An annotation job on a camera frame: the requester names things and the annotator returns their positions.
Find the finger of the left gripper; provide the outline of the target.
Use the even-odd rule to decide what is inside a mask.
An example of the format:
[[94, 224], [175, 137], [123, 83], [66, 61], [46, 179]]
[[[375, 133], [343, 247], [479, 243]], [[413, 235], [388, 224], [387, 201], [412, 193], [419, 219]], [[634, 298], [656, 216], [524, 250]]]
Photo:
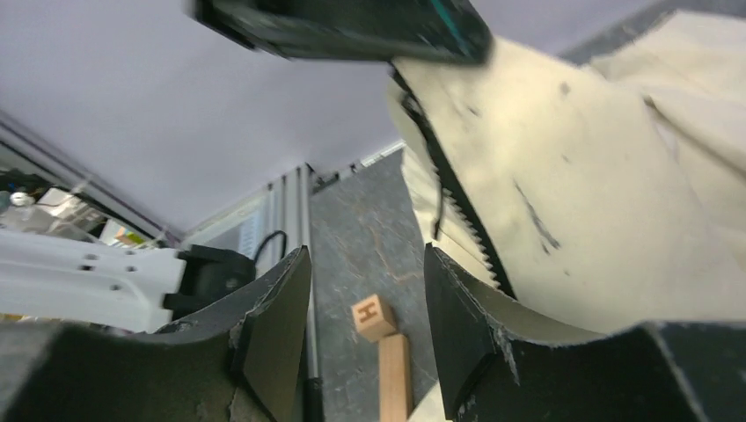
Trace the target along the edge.
[[202, 0], [192, 16], [243, 47], [289, 59], [481, 64], [493, 45], [468, 1]]

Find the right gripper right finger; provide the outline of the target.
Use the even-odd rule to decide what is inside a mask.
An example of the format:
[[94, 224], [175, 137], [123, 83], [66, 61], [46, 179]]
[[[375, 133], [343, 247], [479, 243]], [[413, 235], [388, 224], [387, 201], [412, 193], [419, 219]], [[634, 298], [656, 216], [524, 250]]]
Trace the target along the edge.
[[600, 335], [525, 308], [433, 246], [424, 280], [449, 420], [745, 418], [742, 322], [647, 322]]

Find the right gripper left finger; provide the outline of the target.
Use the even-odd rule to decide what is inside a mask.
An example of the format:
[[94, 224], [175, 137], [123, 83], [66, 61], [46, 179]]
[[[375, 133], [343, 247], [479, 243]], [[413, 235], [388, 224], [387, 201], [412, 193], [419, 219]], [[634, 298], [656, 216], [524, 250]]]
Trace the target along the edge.
[[310, 290], [310, 253], [299, 247], [153, 334], [2, 324], [1, 418], [290, 421]]

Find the cream zip-up jacket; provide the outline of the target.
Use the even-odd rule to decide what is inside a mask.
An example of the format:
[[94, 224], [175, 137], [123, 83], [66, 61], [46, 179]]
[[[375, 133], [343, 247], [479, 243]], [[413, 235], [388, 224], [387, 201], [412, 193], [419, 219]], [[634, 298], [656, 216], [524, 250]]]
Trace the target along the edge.
[[575, 65], [504, 38], [397, 59], [387, 99], [423, 242], [600, 335], [745, 325], [745, 21], [677, 11]]

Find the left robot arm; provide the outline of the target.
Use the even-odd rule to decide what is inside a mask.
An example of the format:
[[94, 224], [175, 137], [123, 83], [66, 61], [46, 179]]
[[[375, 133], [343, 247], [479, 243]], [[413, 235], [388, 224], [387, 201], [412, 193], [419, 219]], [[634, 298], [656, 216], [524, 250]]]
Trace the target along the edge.
[[2, 312], [154, 332], [245, 288], [394, 139], [384, 69], [492, 41], [468, 1], [2, 2]]

